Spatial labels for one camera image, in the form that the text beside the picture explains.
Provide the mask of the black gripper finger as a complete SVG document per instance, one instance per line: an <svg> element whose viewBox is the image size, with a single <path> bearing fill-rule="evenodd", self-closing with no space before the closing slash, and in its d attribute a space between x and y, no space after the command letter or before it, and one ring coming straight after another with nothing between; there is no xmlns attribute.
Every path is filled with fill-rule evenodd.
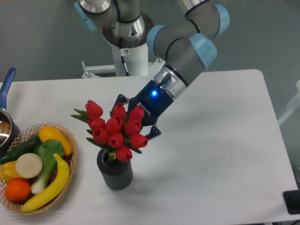
<svg viewBox="0 0 300 225"><path fill-rule="evenodd" d="M127 111L124 105L129 103L129 98L125 97L122 94L119 94L115 104L113 105L112 110L110 111L110 116L118 115L120 117L125 117L127 115Z"/></svg>
<svg viewBox="0 0 300 225"><path fill-rule="evenodd" d="M145 136L148 140L152 140L161 135L161 130L158 128L157 124L151 126L141 127L140 134Z"/></svg>

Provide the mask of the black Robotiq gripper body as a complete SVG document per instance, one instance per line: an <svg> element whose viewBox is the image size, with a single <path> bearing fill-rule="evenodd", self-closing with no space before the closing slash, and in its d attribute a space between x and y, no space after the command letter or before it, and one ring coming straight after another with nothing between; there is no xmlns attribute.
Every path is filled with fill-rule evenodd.
<svg viewBox="0 0 300 225"><path fill-rule="evenodd" d="M160 115L174 102L165 90L157 89L156 84L154 80L150 80L135 97L129 100L128 113L136 106L141 106L144 110L142 126L156 124Z"/></svg>

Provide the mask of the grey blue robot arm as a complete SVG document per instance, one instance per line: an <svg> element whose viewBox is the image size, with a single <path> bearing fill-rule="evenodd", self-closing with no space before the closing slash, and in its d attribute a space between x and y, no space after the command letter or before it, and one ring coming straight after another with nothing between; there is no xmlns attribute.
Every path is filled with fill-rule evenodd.
<svg viewBox="0 0 300 225"><path fill-rule="evenodd" d="M112 48L117 76L149 75L148 53L157 57L154 77L133 98L119 95L117 103L144 109L148 139L160 135L159 116L217 56L211 39L226 31L230 17L225 7L208 0L181 0L184 22L174 28L154 25L138 0L78 0L75 8L90 30L101 29Z"/></svg>

